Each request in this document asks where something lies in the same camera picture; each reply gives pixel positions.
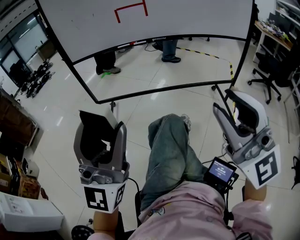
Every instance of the yellow and black tape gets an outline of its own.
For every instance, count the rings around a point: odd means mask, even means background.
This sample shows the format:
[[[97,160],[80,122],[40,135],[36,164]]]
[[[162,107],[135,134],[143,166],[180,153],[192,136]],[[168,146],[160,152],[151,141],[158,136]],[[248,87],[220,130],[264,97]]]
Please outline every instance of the yellow and black tape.
[[[231,80],[233,79],[233,64],[231,62],[229,62],[229,67],[230,67],[230,76],[231,76]]]
[[[199,54],[204,54],[204,55],[206,55],[206,56],[211,56],[211,57],[220,59],[220,58],[217,57],[217,56],[214,56],[214,55],[211,55],[211,54],[208,54],[208,53],[205,53],[205,52],[198,52],[198,51],[195,51],[195,50],[190,50],[190,49],[187,49],[187,48],[181,48],[181,47],[177,47],[177,48],[178,48],[178,49],[182,49],[182,50],[186,50],[186,51],[189,51],[189,52],[195,52],[195,53],[199,53]]]
[[[231,80],[233,79],[233,64],[230,61],[228,61],[227,59],[220,58],[220,57],[217,57],[215,55],[211,55],[211,54],[208,54],[208,53],[205,53],[205,52],[199,52],[199,51],[195,51],[195,50],[190,50],[190,49],[187,49],[187,48],[181,48],[181,47],[177,47],[177,48],[178,49],[182,49],[182,50],[186,50],[186,51],[189,51],[189,52],[204,54],[206,56],[210,56],[210,57],[217,58],[217,59],[222,59],[222,60],[225,60],[225,61],[229,62]]]

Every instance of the tiled floor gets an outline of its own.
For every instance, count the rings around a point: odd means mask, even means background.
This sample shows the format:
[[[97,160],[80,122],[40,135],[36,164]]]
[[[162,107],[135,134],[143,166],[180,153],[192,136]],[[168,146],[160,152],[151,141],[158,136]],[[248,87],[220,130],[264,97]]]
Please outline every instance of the tiled floor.
[[[194,38],[192,42],[180,40],[179,47],[210,53],[232,62],[235,71],[240,60],[243,42],[211,38],[210,42]],[[300,210],[300,187],[293,185],[293,156],[299,154],[298,139],[287,141],[286,117],[283,101],[278,102],[273,94],[269,105],[265,104],[266,89],[261,84],[247,85],[255,66],[252,58],[255,47],[251,44],[244,66],[236,83],[240,90],[258,99],[269,116],[276,143],[280,144],[282,173],[268,186],[266,203],[274,227],[274,239],[298,239]],[[76,65],[76,69],[98,99],[110,98],[146,89],[161,88],[166,85],[195,83],[230,79],[229,63],[206,55],[177,50],[182,58],[178,64],[163,63],[161,52],[147,52],[138,46],[126,53],[117,53],[116,65],[122,68],[118,75],[96,75],[94,59]],[[83,188],[80,184],[78,162],[73,151],[75,131],[80,122],[78,110],[94,104],[81,85],[71,74],[59,54],[52,57],[55,75],[34,98],[21,99],[21,104],[40,124],[43,134],[34,153],[33,160],[40,168],[39,182],[53,203],[63,212],[66,219],[60,231],[65,239],[70,239],[70,231],[77,224],[87,224],[93,211],[85,208]],[[220,86],[222,90],[228,84]],[[289,89],[280,89],[282,99]],[[155,119],[169,114],[186,113],[192,121],[190,145],[200,161],[204,162],[221,155],[222,131],[212,113],[213,102],[219,102],[217,92],[210,86],[185,90],[160,92],[117,101],[115,116],[127,126],[127,160],[131,164],[130,177],[140,188],[145,183],[150,148],[147,141],[148,125]],[[291,98],[287,103],[291,116],[292,138],[299,132]],[[241,201],[241,188],[245,177],[240,179],[230,192],[230,207]],[[133,196],[135,185],[128,182],[120,211],[126,229],[135,229],[135,207]]]

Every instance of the black wheel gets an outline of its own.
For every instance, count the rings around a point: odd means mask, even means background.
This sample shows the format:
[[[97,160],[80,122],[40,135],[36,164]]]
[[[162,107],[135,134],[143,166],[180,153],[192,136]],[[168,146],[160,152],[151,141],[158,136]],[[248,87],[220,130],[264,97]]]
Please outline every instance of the black wheel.
[[[71,236],[72,240],[87,240],[94,233],[94,230],[84,225],[73,227]]]

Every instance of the gray pants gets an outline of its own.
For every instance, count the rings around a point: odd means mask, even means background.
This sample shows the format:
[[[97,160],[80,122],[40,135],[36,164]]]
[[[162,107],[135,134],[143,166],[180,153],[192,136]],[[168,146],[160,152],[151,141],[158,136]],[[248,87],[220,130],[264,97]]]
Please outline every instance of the gray pants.
[[[163,48],[163,59],[171,60],[175,58],[177,42],[178,40],[156,42],[157,45]]]
[[[207,168],[188,144],[188,131],[181,117],[170,114],[148,127],[149,157],[146,183],[141,190],[141,211],[184,180],[203,182]]]

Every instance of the person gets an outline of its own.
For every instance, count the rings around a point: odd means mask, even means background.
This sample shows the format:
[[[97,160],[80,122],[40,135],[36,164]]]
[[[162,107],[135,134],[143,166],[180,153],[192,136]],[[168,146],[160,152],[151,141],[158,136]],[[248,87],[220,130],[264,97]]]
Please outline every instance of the person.
[[[177,63],[181,61],[181,58],[175,56],[177,42],[178,40],[156,42],[153,47],[163,52],[161,59],[163,62]]]
[[[266,186],[256,190],[246,180],[244,201],[232,208],[229,230],[223,221],[225,201],[204,182],[207,168],[189,146],[190,120],[170,114],[149,125],[146,183],[141,190],[142,224],[130,240],[271,240],[272,227],[265,214]],[[113,240],[118,210],[95,212],[95,233],[89,240]]]
[[[96,73],[100,75],[102,73],[117,74],[121,71],[119,67],[115,67],[116,55],[114,52],[98,53],[94,56],[96,61]]]

